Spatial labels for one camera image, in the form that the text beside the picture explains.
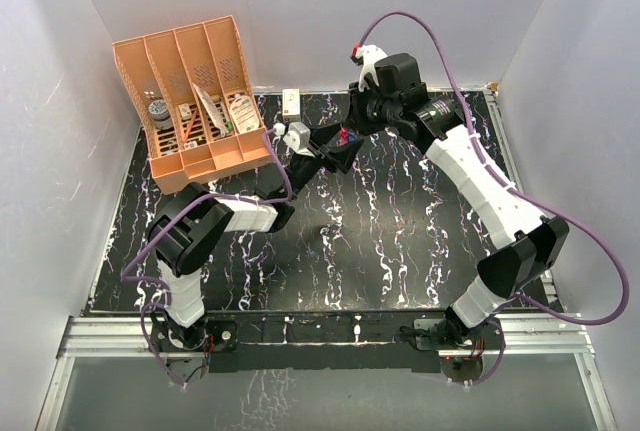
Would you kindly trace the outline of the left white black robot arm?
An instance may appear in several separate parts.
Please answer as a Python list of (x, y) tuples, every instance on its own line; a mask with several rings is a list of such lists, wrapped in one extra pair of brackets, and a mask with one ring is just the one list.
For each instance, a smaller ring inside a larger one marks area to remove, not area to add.
[(319, 171), (347, 173), (352, 168), (363, 140), (348, 137), (331, 146), (340, 130), (338, 123), (279, 123), (273, 133), (291, 150), (291, 159), (261, 168), (252, 196), (221, 195), (190, 183), (155, 218), (147, 238), (155, 243), (160, 278), (168, 286), (161, 333), (172, 345), (194, 350), (205, 342), (201, 273), (224, 234), (280, 231), (294, 213), (291, 201)]

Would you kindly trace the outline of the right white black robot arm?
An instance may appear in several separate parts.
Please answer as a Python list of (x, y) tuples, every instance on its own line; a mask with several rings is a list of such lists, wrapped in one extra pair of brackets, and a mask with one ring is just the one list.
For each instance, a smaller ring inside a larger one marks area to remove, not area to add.
[(396, 129), (453, 182), (496, 249), (478, 262), (476, 278), (444, 319), (416, 333), (440, 345), (469, 347), (489, 317), (554, 264), (569, 226), (513, 195), (502, 172), (489, 174), (494, 162), (473, 147), (460, 100), (431, 97), (413, 56), (366, 45), (351, 59), (361, 70), (349, 87), (347, 127), (363, 136)]

